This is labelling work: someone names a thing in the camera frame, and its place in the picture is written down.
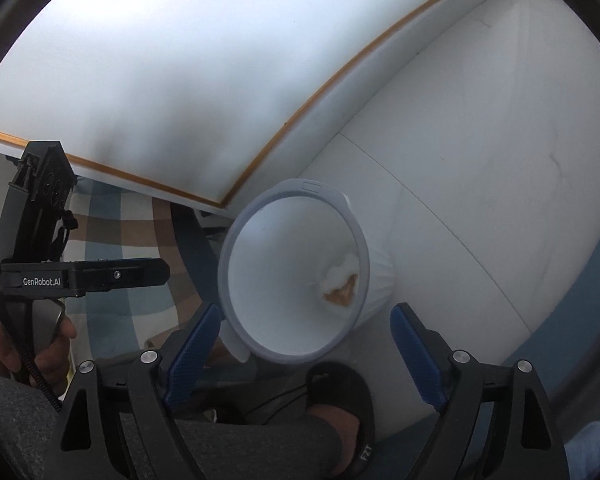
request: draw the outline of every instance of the gray pants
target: gray pants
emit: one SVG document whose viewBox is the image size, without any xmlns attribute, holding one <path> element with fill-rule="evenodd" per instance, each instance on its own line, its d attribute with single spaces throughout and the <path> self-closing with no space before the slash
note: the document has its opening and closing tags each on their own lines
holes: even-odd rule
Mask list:
<svg viewBox="0 0 600 480">
<path fill-rule="evenodd" d="M 138 478 L 155 479 L 133 416 L 121 418 Z M 56 412 L 39 391 L 0 378 L 0 450 L 21 478 L 43 479 L 55 421 Z M 320 479 L 340 459 L 338 434 L 314 416 L 278 426 L 176 423 L 208 480 Z"/>
</svg>

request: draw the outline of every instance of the checkered fabric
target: checkered fabric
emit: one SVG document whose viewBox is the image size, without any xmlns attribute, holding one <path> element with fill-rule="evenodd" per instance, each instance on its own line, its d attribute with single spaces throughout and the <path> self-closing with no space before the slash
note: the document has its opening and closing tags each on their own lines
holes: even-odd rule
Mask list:
<svg viewBox="0 0 600 480">
<path fill-rule="evenodd" d="M 169 202 L 80 179 L 69 209 L 71 232 L 65 261 L 162 258 L 171 268 L 163 286 L 94 292 L 66 300 L 76 325 L 74 362 L 160 347 L 202 304 L 176 244 Z"/>
</svg>

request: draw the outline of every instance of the metal screw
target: metal screw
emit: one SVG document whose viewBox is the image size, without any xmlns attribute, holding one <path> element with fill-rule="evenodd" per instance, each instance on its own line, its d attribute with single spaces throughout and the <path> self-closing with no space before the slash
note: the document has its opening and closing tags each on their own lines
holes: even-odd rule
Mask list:
<svg viewBox="0 0 600 480">
<path fill-rule="evenodd" d="M 456 350 L 454 352 L 454 361 L 456 363 L 468 363 L 471 360 L 471 356 L 464 350 Z"/>
<path fill-rule="evenodd" d="M 145 363 L 153 363 L 158 358 L 158 354 L 153 350 L 149 350 L 140 356 L 140 360 Z"/>
<path fill-rule="evenodd" d="M 534 368 L 532 367 L 529 361 L 518 361 L 518 370 L 520 370 L 521 372 L 528 374 L 533 369 Z"/>
<path fill-rule="evenodd" d="M 88 374 L 89 372 L 91 372 L 91 370 L 93 370 L 93 361 L 83 362 L 78 368 L 78 370 L 80 370 L 81 374 Z"/>
</svg>

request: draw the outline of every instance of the human hand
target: human hand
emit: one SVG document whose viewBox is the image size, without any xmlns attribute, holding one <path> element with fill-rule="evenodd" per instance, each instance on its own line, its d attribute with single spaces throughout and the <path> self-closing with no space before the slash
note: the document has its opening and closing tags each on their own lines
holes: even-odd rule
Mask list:
<svg viewBox="0 0 600 480">
<path fill-rule="evenodd" d="M 69 371 L 69 339 L 74 339 L 76 335 L 74 324 L 68 317 L 63 317 L 55 341 L 49 348 L 40 352 L 35 359 L 40 372 L 58 396 L 66 390 L 66 375 Z M 16 373 L 21 366 L 20 356 L 0 324 L 0 376 L 9 377 L 10 372 Z M 30 378 L 30 383 L 31 386 L 37 386 L 33 378 Z"/>
</svg>

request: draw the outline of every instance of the black sandal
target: black sandal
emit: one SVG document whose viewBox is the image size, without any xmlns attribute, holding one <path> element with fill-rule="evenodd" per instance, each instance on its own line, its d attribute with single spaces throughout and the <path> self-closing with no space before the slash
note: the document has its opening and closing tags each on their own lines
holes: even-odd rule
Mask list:
<svg viewBox="0 0 600 480">
<path fill-rule="evenodd" d="M 336 406 L 358 418 L 358 440 L 353 459 L 336 480 L 350 480 L 369 464 L 376 444 L 374 407 L 366 381 L 347 365 L 336 362 L 318 363 L 306 375 L 307 407 L 314 404 Z"/>
</svg>

